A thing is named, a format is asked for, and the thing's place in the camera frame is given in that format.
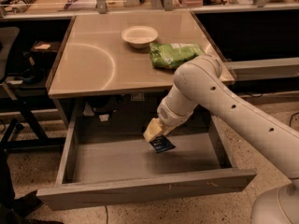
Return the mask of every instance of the white bowl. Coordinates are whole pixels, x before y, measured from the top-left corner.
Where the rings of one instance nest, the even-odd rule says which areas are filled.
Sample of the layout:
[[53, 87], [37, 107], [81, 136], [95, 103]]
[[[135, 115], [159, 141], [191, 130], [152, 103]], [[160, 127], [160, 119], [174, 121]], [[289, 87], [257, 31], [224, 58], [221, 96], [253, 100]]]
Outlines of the white bowl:
[[149, 26], [131, 26], [121, 33], [121, 38], [135, 49], [144, 49], [158, 37], [158, 32]]

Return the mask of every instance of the floor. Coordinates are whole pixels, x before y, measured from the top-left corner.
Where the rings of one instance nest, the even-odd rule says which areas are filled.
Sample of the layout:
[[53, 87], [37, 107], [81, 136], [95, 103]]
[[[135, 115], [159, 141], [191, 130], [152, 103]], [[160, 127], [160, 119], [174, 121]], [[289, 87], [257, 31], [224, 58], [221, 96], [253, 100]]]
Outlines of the floor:
[[[298, 94], [263, 95], [246, 99], [286, 124], [289, 124], [292, 114], [299, 111]], [[36, 115], [49, 137], [65, 135], [64, 125], [59, 119], [50, 119], [51, 115], [45, 119]], [[257, 171], [257, 176], [241, 192], [150, 203], [109, 205], [107, 209], [101, 206], [51, 211], [43, 205], [28, 218], [59, 220], [65, 224], [250, 223], [251, 207], [257, 196], [266, 190], [287, 184], [289, 180], [225, 123], [222, 122], [221, 125], [238, 167], [253, 168]], [[299, 131], [299, 115], [292, 119], [292, 127]], [[17, 138], [33, 137], [30, 129], [25, 127]], [[17, 197], [31, 190], [53, 187], [61, 158], [59, 149], [9, 151], [8, 154]]]

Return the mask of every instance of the black cloth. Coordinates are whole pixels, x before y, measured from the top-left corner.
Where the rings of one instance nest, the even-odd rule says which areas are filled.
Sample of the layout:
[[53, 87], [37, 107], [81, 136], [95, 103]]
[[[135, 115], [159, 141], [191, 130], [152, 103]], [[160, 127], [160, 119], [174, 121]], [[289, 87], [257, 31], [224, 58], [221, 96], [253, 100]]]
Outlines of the black cloth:
[[7, 209], [14, 207], [15, 192], [11, 182], [7, 154], [0, 148], [0, 203]]

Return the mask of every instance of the chair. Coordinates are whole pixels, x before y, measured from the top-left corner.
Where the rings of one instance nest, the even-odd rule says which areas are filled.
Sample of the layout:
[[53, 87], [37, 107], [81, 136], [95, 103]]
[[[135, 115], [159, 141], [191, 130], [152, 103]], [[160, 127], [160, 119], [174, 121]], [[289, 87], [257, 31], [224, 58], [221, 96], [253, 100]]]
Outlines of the chair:
[[60, 146], [63, 142], [63, 138], [48, 138], [42, 127], [39, 125], [36, 117], [31, 112], [30, 108], [25, 103], [20, 101], [15, 95], [14, 91], [6, 83], [7, 79], [7, 66], [9, 65], [9, 54], [13, 47], [13, 44], [20, 32], [17, 27], [4, 27], [0, 28], [0, 85], [7, 93], [13, 104], [18, 108], [25, 121], [29, 124], [31, 129], [36, 134], [36, 140], [21, 140], [21, 141], [9, 141], [15, 128], [21, 129], [22, 125], [16, 119], [13, 119], [3, 138], [0, 142], [1, 148], [20, 148], [20, 147], [44, 147], [44, 146]]

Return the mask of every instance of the cable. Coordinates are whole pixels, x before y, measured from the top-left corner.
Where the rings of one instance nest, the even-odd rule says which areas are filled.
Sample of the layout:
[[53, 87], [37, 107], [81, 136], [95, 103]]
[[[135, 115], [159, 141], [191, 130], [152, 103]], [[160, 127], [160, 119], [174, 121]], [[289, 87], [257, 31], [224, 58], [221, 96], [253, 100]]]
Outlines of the cable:
[[296, 112], [294, 114], [291, 115], [291, 118], [290, 118], [290, 121], [289, 121], [289, 126], [291, 127], [292, 126], [292, 120], [295, 116], [299, 115], [299, 112]]
[[108, 216], [108, 209], [107, 209], [107, 206], [105, 206], [105, 210], [106, 210], [106, 224], [108, 224], [108, 218], [109, 218], [109, 216]]
[[2, 123], [2, 125], [3, 125], [3, 128], [2, 128], [2, 130], [0, 131], [0, 133], [3, 133], [5, 130], [6, 130], [6, 128], [7, 128], [7, 126], [6, 126], [6, 124], [0, 119], [0, 122]]

